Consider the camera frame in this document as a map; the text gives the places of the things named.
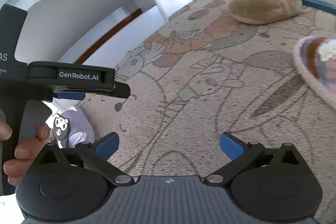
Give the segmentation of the person left hand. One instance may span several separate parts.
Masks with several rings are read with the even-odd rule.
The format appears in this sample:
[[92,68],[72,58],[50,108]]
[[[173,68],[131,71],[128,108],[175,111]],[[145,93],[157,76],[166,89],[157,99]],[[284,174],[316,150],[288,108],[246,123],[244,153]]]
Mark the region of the person left hand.
[[3,171],[10,185],[18,186],[34,159],[49,141],[50,132],[47,124],[41,124],[37,127],[35,137],[15,147],[14,159],[3,164]]

